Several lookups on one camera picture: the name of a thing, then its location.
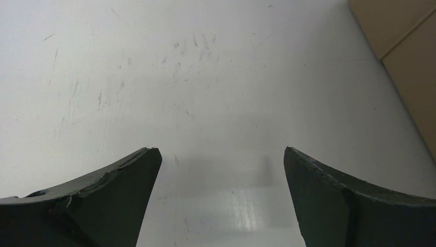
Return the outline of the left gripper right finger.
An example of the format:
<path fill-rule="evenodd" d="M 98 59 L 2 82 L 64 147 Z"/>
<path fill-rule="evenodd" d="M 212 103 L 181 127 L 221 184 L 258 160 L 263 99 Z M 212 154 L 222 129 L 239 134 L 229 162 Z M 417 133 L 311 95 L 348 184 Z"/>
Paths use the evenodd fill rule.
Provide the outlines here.
<path fill-rule="evenodd" d="M 284 170 L 306 246 L 435 246 L 435 200 L 389 190 L 288 147 Z"/>

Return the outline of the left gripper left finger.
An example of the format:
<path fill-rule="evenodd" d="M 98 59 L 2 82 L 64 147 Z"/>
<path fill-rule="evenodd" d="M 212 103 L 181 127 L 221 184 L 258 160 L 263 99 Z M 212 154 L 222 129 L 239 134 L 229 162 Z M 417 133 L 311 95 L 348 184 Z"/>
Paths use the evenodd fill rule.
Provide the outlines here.
<path fill-rule="evenodd" d="M 1 246 L 135 246 L 162 156 L 141 148 L 91 173 L 1 199 Z"/>

